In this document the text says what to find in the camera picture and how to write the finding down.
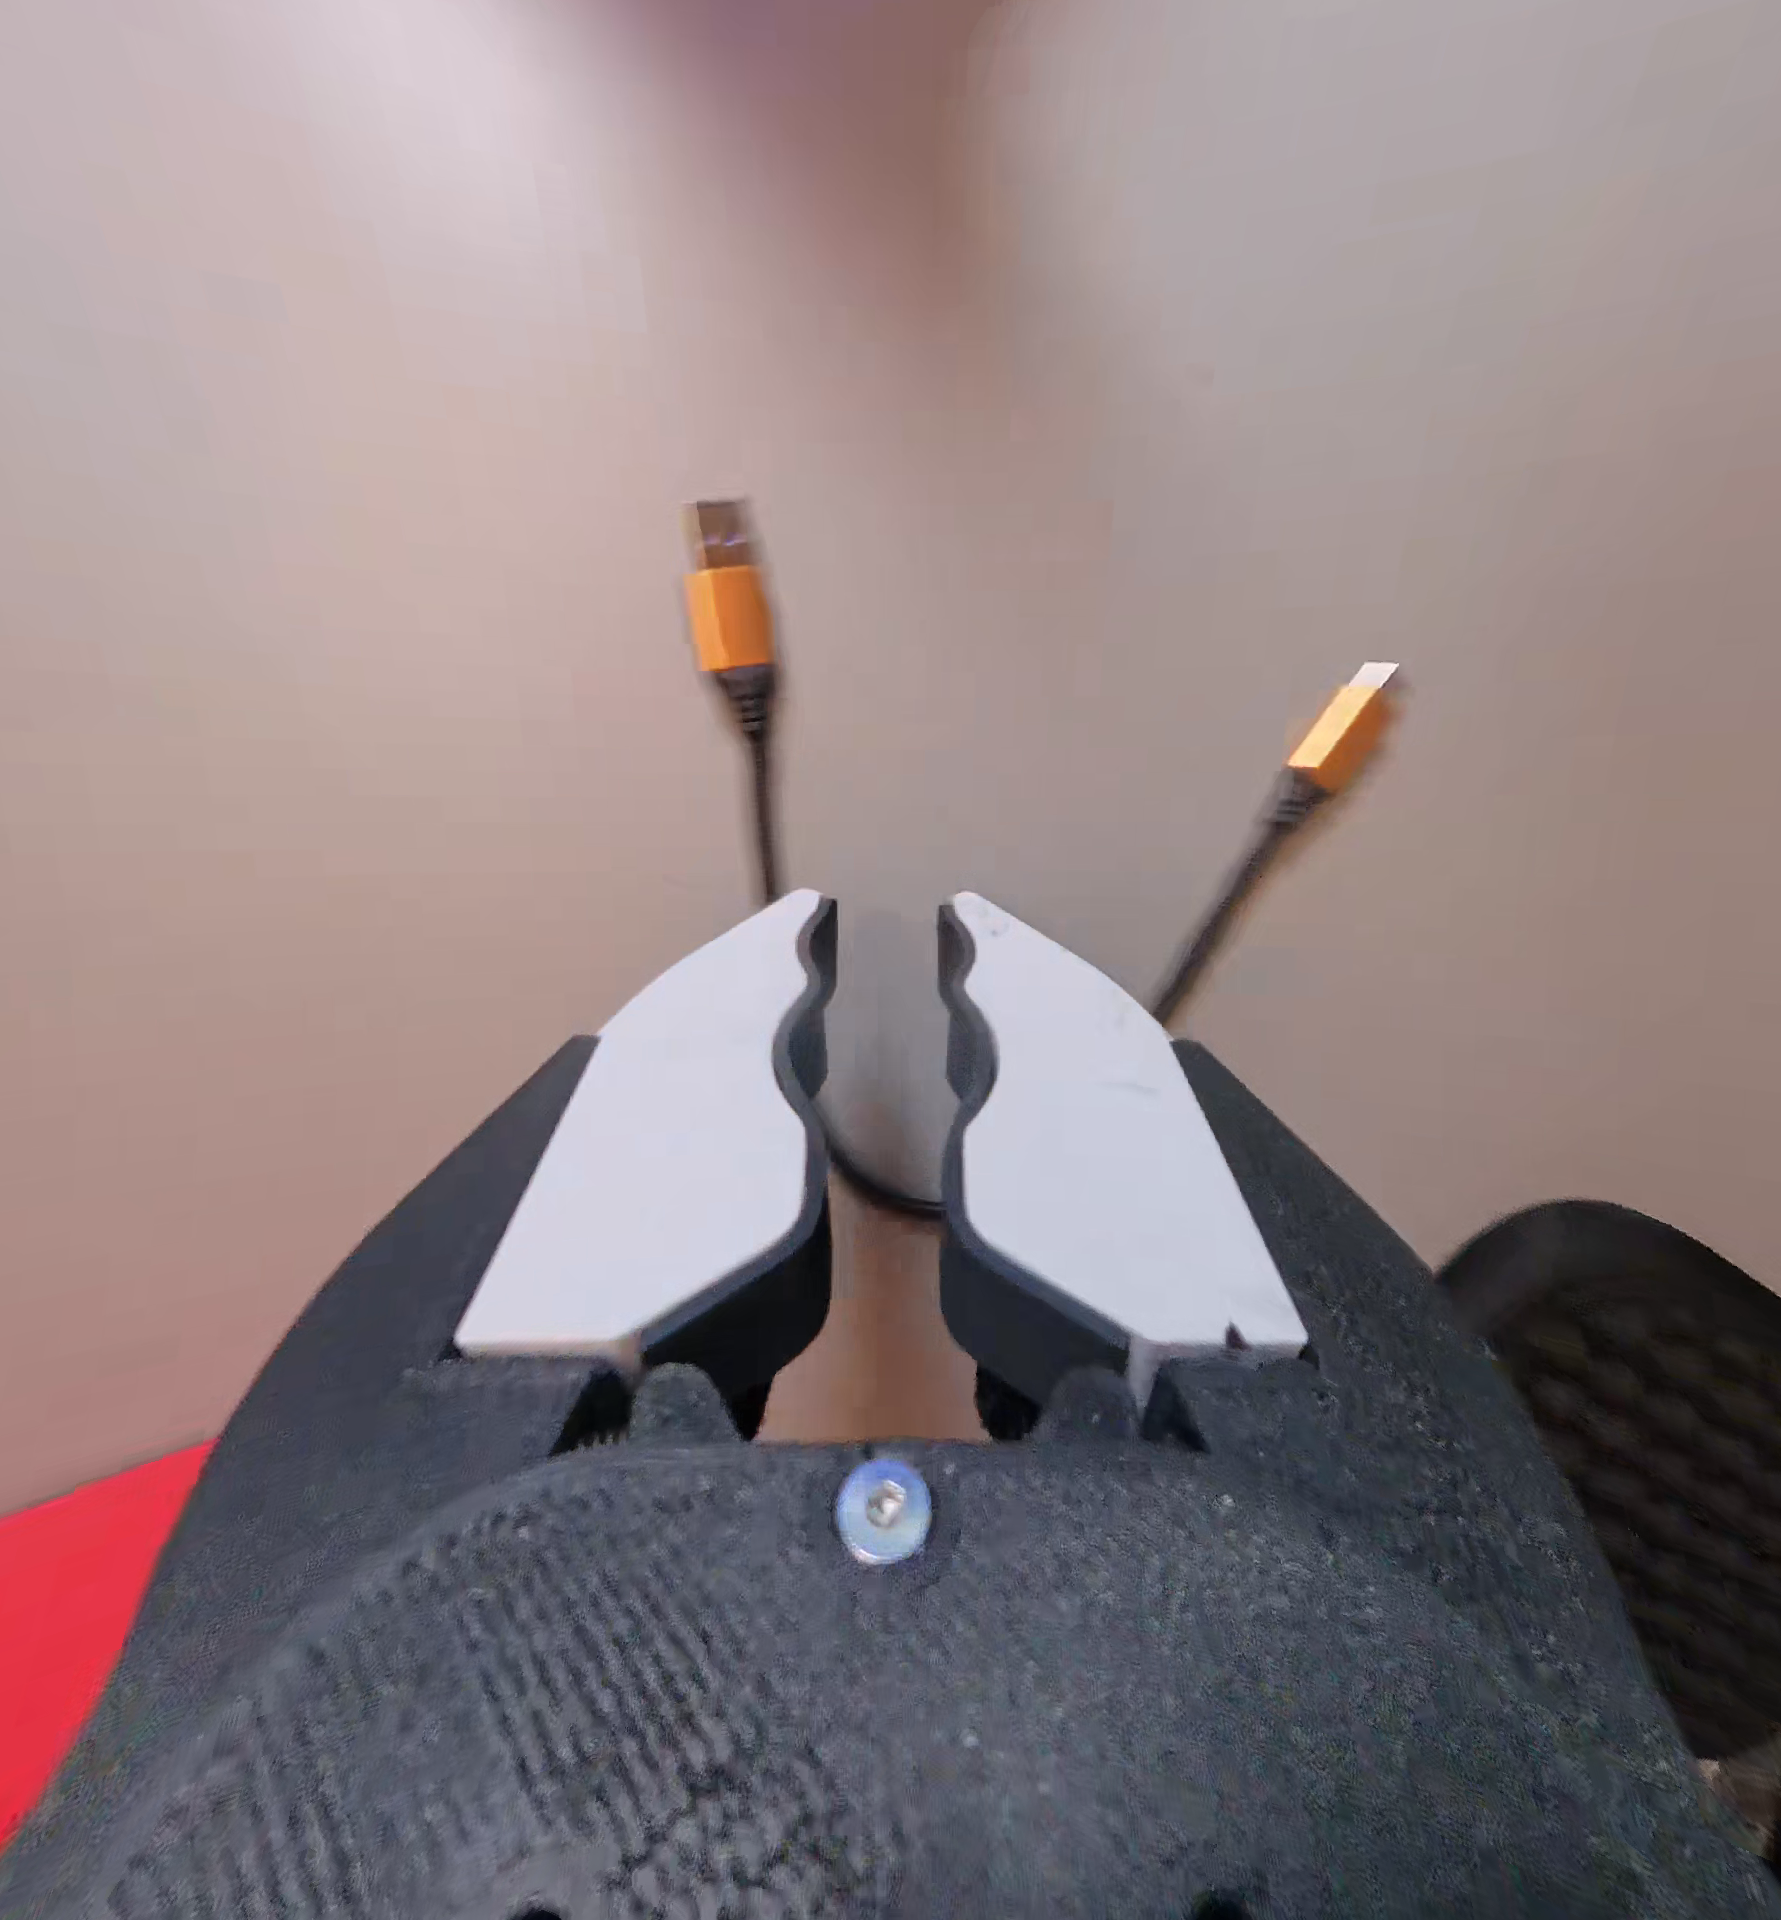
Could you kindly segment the red plastic bin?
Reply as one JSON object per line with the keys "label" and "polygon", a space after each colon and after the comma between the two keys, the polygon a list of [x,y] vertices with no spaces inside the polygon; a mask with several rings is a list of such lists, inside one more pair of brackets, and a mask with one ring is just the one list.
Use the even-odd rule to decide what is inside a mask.
{"label": "red plastic bin", "polygon": [[0,1517],[0,1854],[109,1679],[209,1453],[161,1454]]}

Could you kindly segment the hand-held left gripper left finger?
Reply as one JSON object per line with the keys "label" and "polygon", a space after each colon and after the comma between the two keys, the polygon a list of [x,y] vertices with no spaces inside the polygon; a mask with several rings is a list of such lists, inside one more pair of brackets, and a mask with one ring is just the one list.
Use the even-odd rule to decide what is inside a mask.
{"label": "hand-held left gripper left finger", "polygon": [[468,1359],[702,1369],[761,1405],[832,1303],[815,1098],[837,907],[799,887],[644,985],[593,1037],[465,1308]]}

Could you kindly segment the black bumpy wrist rest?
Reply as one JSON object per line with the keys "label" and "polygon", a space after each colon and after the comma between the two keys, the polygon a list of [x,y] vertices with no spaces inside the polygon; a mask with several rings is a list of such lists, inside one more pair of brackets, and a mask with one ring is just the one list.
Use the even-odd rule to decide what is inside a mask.
{"label": "black bumpy wrist rest", "polygon": [[[1781,1747],[1781,1296],[1610,1201],[1515,1212],[1436,1273],[1596,1534],[1699,1761]],[[1781,1767],[1764,1858],[1781,1880]]]}

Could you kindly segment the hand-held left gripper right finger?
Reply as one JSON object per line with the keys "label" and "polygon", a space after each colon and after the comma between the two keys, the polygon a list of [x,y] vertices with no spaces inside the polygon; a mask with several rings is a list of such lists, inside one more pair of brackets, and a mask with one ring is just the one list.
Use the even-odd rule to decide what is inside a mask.
{"label": "hand-held left gripper right finger", "polygon": [[938,910],[957,1101],[941,1304],[1020,1401],[1100,1367],[1136,1403],[1177,1359],[1300,1359],[1309,1330],[1165,1027],[997,903]]}

